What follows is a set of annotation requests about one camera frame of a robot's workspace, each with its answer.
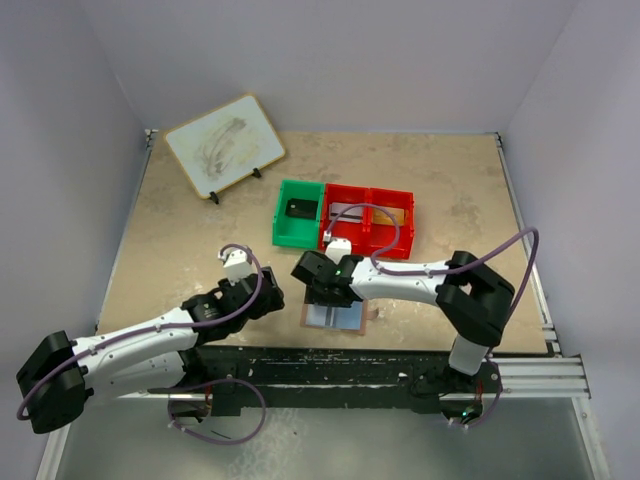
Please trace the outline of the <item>brown leather card holder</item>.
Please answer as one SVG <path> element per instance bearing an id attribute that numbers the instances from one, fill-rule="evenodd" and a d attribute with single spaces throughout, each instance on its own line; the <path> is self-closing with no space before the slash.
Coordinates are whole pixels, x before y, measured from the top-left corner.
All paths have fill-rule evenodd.
<path id="1" fill-rule="evenodd" d="M 367 301 L 354 302 L 349 307 L 304 304 L 300 326 L 363 336 L 367 324 L 378 316 L 379 309 L 371 308 Z"/>

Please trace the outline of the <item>black card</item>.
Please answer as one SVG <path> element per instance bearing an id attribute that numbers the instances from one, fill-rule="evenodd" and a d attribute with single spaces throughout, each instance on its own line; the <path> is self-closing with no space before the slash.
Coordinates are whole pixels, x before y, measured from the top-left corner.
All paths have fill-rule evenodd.
<path id="1" fill-rule="evenodd" d="M 318 208 L 317 200 L 291 198 L 286 203 L 285 215 L 289 218 L 315 221 Z"/>

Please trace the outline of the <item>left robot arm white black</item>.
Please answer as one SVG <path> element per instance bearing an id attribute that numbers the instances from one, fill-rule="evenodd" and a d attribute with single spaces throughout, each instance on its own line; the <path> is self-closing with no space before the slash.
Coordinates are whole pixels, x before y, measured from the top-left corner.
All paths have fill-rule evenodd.
<path id="1" fill-rule="evenodd" d="M 132 327 L 75 340 L 50 334 L 16 375 L 23 396 L 17 417 L 44 434 L 76 420 L 89 403 L 142 390 L 194 392 L 206 378 L 197 347 L 283 307 L 284 293 L 264 267 Z"/>

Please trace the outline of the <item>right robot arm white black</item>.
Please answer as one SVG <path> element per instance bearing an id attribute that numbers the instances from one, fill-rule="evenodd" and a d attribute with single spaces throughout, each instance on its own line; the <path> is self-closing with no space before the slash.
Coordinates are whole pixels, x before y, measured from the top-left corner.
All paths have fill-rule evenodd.
<path id="1" fill-rule="evenodd" d="M 466 251 L 422 264 L 378 262 L 354 254 L 334 261 L 306 251 L 291 275 L 305 285 L 307 301 L 320 306 L 347 308 L 391 299 L 439 308 L 456 331 L 444 369 L 446 383 L 456 391 L 467 391 L 479 381 L 481 364 L 500 344 L 515 298 L 510 282 Z"/>

